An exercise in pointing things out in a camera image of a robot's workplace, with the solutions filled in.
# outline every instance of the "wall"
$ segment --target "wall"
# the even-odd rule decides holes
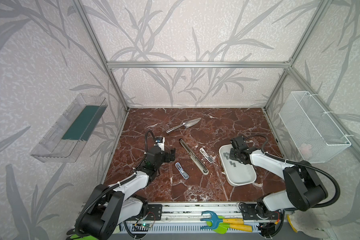
[[[293,67],[360,141],[360,1],[333,1]],[[277,114],[290,91],[299,90],[293,78],[287,78],[268,110],[283,147],[290,149],[287,157],[295,160],[299,152]],[[331,174],[341,187],[336,204],[315,212],[329,220],[337,239],[360,240],[359,161],[346,149],[314,166]],[[333,195],[331,182],[322,180]]]
[[[77,161],[30,156],[78,93],[108,107]],[[65,239],[124,116],[70,1],[0,1],[0,239]]]
[[[108,61],[287,61],[320,1],[82,2]],[[124,98],[135,107],[264,106],[278,73],[114,70]]]

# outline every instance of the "white wire mesh basket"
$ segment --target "white wire mesh basket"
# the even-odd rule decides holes
[[[279,116],[305,161],[326,162],[351,145],[307,91],[291,92]]]

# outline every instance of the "work glove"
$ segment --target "work glove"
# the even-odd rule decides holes
[[[315,238],[329,238],[326,232],[317,229],[331,227],[329,222],[326,221],[327,217],[322,209],[315,209],[315,211],[308,209],[305,212],[297,210],[295,213],[289,214],[287,218],[295,232],[302,231],[306,235]]]

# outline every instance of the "brown marble table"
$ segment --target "brown marble table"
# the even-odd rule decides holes
[[[202,118],[199,123],[188,129],[181,128],[166,134],[165,131],[177,126],[183,120]],[[118,147],[110,164],[105,184],[112,184],[132,174],[133,167],[144,156],[144,135],[152,130],[155,136],[165,137],[166,151],[176,148],[176,161],[189,174],[183,179],[175,163],[164,163],[160,175],[138,195],[150,202],[187,202],[187,201],[255,201],[259,197],[285,189],[282,179],[273,173],[255,167],[257,180],[253,184],[233,187],[228,184],[219,158],[219,148],[230,144],[230,139],[239,134],[266,134],[269,143],[265,150],[281,156],[279,147],[260,108],[159,108],[130,109]],[[183,139],[195,154],[202,159],[209,170],[203,175],[179,143]],[[262,137],[249,139],[249,146],[260,147]],[[148,138],[148,147],[153,145]],[[215,158],[209,163],[200,154],[203,147]]]

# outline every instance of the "transparent plastic bin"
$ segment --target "transparent plastic bin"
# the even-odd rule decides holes
[[[104,97],[77,95],[67,110],[33,148],[42,162],[75,162],[108,104]]]
[[[291,92],[279,116],[305,161],[326,162],[351,145],[307,91]]]

